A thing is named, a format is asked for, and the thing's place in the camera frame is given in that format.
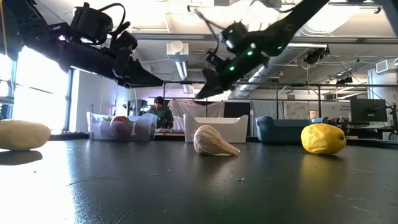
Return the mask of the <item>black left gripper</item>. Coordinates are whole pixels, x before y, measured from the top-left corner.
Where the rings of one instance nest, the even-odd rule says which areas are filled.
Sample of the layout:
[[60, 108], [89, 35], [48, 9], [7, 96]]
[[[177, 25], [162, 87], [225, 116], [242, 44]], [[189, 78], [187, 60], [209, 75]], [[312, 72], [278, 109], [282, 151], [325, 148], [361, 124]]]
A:
[[113, 67], [116, 55], [109, 49], [98, 49], [85, 44], [66, 43], [58, 58], [62, 70], [79, 69], [115, 81], [129, 88], [160, 87], [164, 81], [144, 69], [138, 59], [129, 61], [129, 84], [123, 75], [116, 75]]

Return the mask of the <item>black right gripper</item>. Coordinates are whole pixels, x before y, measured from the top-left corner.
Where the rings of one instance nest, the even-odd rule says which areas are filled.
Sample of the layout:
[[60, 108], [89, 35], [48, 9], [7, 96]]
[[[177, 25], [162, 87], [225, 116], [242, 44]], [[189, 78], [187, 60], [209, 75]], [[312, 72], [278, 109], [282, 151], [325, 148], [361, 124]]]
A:
[[229, 90], [232, 84], [245, 76], [259, 65], [267, 66], [269, 57], [259, 49], [248, 47], [246, 50], [235, 56], [220, 72], [204, 68], [201, 72], [207, 82], [197, 93], [196, 99], [204, 99], [219, 95]]

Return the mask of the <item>black device on stand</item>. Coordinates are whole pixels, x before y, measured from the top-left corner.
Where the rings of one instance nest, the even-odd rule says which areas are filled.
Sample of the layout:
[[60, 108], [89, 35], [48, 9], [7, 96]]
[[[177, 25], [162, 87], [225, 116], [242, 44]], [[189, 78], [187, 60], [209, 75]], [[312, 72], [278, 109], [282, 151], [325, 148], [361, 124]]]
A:
[[128, 100], [123, 108], [127, 109], [127, 116], [142, 116], [149, 109], [146, 100]]

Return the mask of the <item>white hanging cloth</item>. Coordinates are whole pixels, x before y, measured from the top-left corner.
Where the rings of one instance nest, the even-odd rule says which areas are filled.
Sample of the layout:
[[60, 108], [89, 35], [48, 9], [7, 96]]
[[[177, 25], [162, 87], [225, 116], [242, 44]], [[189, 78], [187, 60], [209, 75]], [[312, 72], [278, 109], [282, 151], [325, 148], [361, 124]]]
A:
[[225, 102], [213, 102], [208, 105], [201, 105], [200, 101], [176, 100], [172, 99], [168, 103], [169, 110], [173, 116], [173, 130], [184, 131], [183, 116], [185, 114], [193, 117], [218, 118], [224, 116]]

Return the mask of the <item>black partition panel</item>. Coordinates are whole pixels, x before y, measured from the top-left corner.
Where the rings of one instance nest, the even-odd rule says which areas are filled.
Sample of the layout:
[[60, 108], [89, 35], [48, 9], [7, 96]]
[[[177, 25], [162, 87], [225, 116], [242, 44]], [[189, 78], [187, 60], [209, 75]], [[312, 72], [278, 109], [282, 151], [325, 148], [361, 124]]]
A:
[[225, 118], [240, 118], [244, 115], [250, 115], [250, 103], [226, 102], [224, 104]]

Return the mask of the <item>person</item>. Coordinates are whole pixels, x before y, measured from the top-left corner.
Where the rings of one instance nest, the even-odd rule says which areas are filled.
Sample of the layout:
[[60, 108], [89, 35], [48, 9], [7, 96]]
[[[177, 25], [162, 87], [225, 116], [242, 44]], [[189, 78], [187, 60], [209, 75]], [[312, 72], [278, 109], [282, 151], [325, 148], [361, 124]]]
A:
[[158, 96], [154, 100], [154, 105], [148, 110], [148, 113], [157, 116], [157, 129], [171, 129], [174, 124], [174, 117], [167, 106], [164, 105], [164, 98]]

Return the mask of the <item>white ceiling box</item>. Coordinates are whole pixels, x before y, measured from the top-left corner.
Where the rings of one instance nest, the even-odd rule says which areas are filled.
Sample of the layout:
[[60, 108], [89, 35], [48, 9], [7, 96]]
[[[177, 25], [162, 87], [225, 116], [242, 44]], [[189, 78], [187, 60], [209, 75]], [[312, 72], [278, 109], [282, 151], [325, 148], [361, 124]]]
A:
[[189, 43], [173, 40], [166, 46], [167, 58], [174, 62], [187, 61], [189, 56]]

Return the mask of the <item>white garlic bulb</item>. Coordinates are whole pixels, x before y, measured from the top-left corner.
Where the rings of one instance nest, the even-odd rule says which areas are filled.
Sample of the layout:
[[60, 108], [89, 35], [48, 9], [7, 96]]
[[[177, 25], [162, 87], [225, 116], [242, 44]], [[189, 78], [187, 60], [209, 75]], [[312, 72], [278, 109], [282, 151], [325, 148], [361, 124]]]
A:
[[194, 150], [199, 154], [213, 156], [237, 156], [240, 150], [228, 143], [221, 134], [210, 125], [200, 126], [192, 133]]

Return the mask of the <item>dark teal plastic basket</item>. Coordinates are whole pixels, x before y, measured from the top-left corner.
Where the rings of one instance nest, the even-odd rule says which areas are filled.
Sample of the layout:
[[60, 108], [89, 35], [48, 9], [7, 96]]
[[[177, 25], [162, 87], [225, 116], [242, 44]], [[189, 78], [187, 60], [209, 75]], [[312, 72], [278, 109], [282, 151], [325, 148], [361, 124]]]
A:
[[302, 130], [311, 124], [327, 123], [328, 117], [315, 119], [256, 118], [257, 137], [265, 144], [300, 144]]

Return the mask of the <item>white patterned cloth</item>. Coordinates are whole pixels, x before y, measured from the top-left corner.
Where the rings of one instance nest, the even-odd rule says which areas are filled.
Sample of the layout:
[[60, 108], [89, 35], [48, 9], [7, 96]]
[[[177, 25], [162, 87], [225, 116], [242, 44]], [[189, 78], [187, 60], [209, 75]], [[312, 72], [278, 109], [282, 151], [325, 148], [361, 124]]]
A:
[[308, 102], [284, 102], [285, 119], [310, 119], [310, 105]]

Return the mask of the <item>black table mat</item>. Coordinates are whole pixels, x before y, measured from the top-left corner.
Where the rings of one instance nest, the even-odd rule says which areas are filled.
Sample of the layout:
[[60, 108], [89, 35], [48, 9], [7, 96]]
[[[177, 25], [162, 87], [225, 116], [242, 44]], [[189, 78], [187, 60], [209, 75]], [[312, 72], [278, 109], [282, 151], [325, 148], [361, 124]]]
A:
[[398, 224], [398, 150], [52, 141], [0, 150], [0, 224]]

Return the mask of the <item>black background computer monitor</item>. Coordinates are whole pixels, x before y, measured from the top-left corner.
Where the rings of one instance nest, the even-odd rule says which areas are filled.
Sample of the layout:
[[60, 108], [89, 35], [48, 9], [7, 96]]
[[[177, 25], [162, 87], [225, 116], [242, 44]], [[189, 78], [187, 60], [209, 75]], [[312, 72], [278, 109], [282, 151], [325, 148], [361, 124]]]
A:
[[386, 122], [386, 101], [372, 99], [350, 100], [353, 122]]

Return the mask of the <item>dark cluttered background desk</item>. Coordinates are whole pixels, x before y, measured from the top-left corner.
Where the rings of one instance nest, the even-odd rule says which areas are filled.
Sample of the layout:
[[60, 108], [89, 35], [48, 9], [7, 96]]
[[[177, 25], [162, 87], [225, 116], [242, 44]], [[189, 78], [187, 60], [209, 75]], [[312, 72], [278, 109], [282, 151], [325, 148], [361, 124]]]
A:
[[376, 139], [398, 141], [398, 127], [393, 127], [386, 123], [368, 124], [336, 122], [328, 120], [328, 124], [339, 127], [345, 133], [347, 138], [351, 139]]

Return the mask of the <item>black metal pipe frame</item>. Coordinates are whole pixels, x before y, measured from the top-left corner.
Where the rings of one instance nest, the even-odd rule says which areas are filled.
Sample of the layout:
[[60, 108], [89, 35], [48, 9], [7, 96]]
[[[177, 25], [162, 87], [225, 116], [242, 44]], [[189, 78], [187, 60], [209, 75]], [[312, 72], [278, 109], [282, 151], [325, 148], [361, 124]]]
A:
[[[172, 84], [172, 85], [176, 84], [176, 85], [190, 87], [193, 84], [204, 84], [204, 82], [202, 82], [202, 81], [194, 81], [194, 82], [191, 82], [191, 81], [165, 81], [164, 84], [162, 85], [162, 89], [163, 89], [163, 92], [162, 92], [163, 96], [162, 97], [164, 97], [165, 99], [166, 99], [166, 97], [165, 97], [166, 87], [165, 86], [167, 84]], [[271, 83], [271, 84], [274, 84], [274, 86], [276, 87], [276, 89], [275, 89], [275, 91], [276, 91], [275, 98], [249, 98], [249, 99], [247, 99], [247, 98], [232, 98], [232, 99], [227, 99], [227, 100], [218, 100], [217, 102], [219, 102], [219, 101], [224, 101], [224, 102], [230, 101], [230, 102], [235, 102], [235, 103], [237, 103], [237, 102], [239, 102], [239, 103], [250, 103], [250, 105], [253, 102], [260, 102], [260, 101], [268, 102], [268, 103], [271, 104], [271, 106], [266, 106], [266, 107], [273, 108], [274, 111], [275, 111], [276, 118], [279, 119], [279, 118], [282, 118], [284, 116], [281, 113], [283, 112], [283, 109], [284, 109], [284, 104], [283, 103], [285, 101], [301, 102], [301, 103], [303, 103], [303, 102], [308, 102], [308, 103], [316, 102], [318, 104], [319, 117], [321, 116], [321, 113], [322, 113], [322, 103], [324, 103], [324, 102], [326, 102], [326, 103], [336, 103], [337, 102], [338, 103], [339, 101], [341, 101], [341, 102], [344, 101], [342, 99], [323, 100], [323, 99], [321, 99], [320, 96], [318, 96], [317, 99], [282, 99], [282, 98], [279, 98], [279, 92], [282, 91], [282, 90], [279, 91], [277, 89], [277, 87], [282, 86], [282, 84], [278, 84], [278, 83]], [[193, 97], [193, 98], [189, 98], [189, 97], [188, 98], [185, 98], [185, 97], [171, 97], [170, 99], [174, 99], [174, 98], [177, 99], [177, 100], [188, 100], [188, 101], [195, 101], [195, 102], [203, 101], [203, 102], [206, 102], [206, 103], [204, 103], [204, 105], [208, 105], [210, 103], [216, 102], [215, 100], [213, 100], [213, 101], [210, 100], [209, 101], [209, 98], [211, 98], [211, 97], [204, 98], [202, 100], [198, 100], [195, 97]]]

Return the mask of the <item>white wall air unit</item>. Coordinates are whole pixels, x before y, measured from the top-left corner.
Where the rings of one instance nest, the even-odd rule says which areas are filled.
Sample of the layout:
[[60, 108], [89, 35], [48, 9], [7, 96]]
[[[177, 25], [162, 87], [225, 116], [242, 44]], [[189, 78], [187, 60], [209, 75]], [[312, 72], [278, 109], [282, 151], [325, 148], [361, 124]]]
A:
[[378, 75], [398, 72], [398, 58], [378, 62], [375, 71]]

